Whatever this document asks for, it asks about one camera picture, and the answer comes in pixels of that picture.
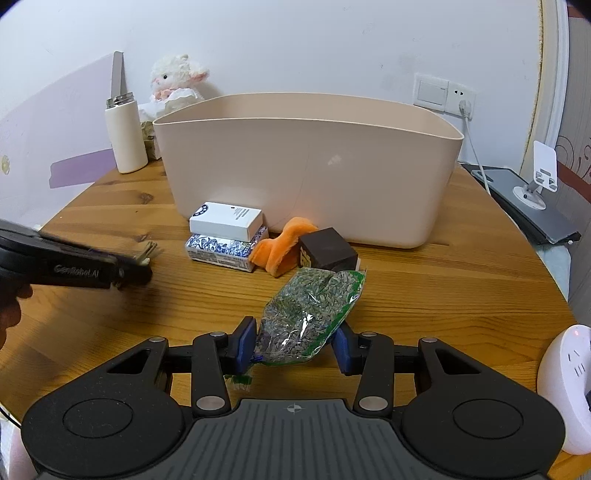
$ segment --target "wood grain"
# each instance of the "wood grain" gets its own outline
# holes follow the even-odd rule
[[[190,343],[201,333],[231,332],[245,315],[260,317],[288,280],[190,261],[187,221],[176,211],[161,163],[111,172],[62,210],[46,231],[98,248],[133,253],[157,241],[154,278],[124,291],[39,286],[22,302],[23,318],[0,352],[0,402],[18,417],[42,395],[147,337]],[[535,389],[539,361],[573,317],[529,243],[504,212],[457,168],[430,241],[414,250],[357,245],[368,276],[349,317],[357,331],[375,330],[416,345],[435,336]],[[339,374],[331,351],[296,367],[254,369],[240,396],[351,400],[358,379]],[[189,379],[173,396],[189,402]],[[412,378],[397,375],[397,403],[414,396]],[[591,467],[591,458],[561,455],[555,479]]]

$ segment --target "metal bottle cap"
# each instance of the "metal bottle cap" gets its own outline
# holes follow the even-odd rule
[[[133,92],[124,93],[123,95],[118,95],[114,98],[109,98],[107,100],[107,108],[113,108],[117,105],[124,105],[126,103],[133,102],[134,100],[135,99]]]

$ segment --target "plastic bag of dried herbs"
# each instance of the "plastic bag of dried herbs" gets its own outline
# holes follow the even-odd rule
[[[287,365],[317,354],[361,295],[365,273],[301,268],[265,306],[255,362]]]

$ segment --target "beige plastic storage bin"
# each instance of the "beige plastic storage bin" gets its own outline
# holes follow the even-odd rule
[[[204,202],[294,216],[353,242],[427,241],[463,135],[412,105],[321,93],[227,95],[154,122],[179,212]]]

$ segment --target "light switch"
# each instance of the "light switch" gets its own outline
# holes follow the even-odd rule
[[[414,85],[414,104],[443,112],[447,100],[447,80],[417,73]]]
[[[435,103],[436,105],[445,105],[447,99],[447,89],[439,85],[421,80],[418,85],[418,100],[423,102]]]

